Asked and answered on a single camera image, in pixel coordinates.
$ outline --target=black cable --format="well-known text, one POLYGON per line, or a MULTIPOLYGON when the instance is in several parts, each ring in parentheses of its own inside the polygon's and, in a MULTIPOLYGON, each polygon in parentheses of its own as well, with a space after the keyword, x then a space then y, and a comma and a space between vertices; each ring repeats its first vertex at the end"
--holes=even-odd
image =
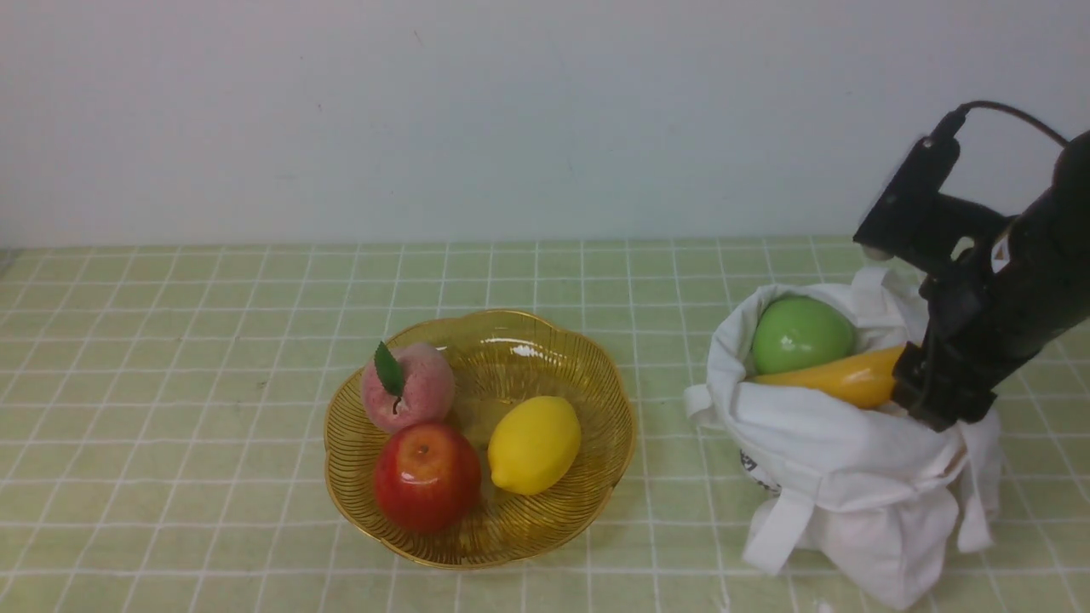
POLYGON ((1063 137, 1059 134, 1059 132, 1056 132, 1052 128, 1049 128, 1043 121, 1024 110, 1018 110, 1015 107, 1012 107, 1009 105, 1004 105, 1003 103, 993 103, 992 100, 973 100, 971 103, 966 103, 958 107, 958 111, 962 113, 962 116, 965 113, 968 113, 972 109, 992 109, 1017 117, 1018 119, 1025 121, 1026 123, 1029 123, 1033 128, 1037 128, 1038 130, 1043 132, 1046 136, 1055 141, 1059 146, 1062 147, 1067 146, 1068 143, 1067 139, 1063 137))

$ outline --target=yellow banana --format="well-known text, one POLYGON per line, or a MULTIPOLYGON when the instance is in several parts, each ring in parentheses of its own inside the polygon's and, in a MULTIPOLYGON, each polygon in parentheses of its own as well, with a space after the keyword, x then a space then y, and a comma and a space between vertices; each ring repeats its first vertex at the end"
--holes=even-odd
POLYGON ((798 371, 752 377, 764 385, 790 385, 824 392, 860 409, 875 409, 893 395, 893 366, 904 346, 868 351, 798 371))

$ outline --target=red apple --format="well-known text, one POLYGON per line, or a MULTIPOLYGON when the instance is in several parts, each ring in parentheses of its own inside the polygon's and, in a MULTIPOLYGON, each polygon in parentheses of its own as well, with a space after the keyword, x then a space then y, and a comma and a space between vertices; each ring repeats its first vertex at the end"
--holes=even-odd
POLYGON ((453 526, 481 497, 481 460, 470 442, 439 422, 397 432, 375 467, 375 498, 387 519, 412 532, 453 526))

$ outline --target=green grid tablecloth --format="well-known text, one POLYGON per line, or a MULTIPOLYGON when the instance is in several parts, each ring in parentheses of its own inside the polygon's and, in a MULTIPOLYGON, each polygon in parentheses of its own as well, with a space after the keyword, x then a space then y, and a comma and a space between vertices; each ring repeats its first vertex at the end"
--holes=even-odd
MULTIPOLYGON (((822 556, 740 560, 764 491, 686 420, 712 330, 756 287, 845 283, 846 239, 24 251, 0 273, 0 612, 875 613, 822 556), (485 308, 614 357, 632 466, 558 552, 457 574, 329 502, 322 429, 377 340, 485 308)), ((924 612, 1090 611, 1090 330, 1003 386, 998 544, 952 552, 924 612)))

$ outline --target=green leaf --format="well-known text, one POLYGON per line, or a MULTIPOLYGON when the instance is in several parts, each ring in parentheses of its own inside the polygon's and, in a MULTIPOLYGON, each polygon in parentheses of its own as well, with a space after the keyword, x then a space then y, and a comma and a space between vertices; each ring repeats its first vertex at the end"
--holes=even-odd
POLYGON ((393 353, 390 353, 390 348, 385 342, 379 342, 378 349, 375 350, 375 374, 378 375, 383 389, 390 396, 400 398, 404 393, 405 377, 401 372, 401 364, 393 353))

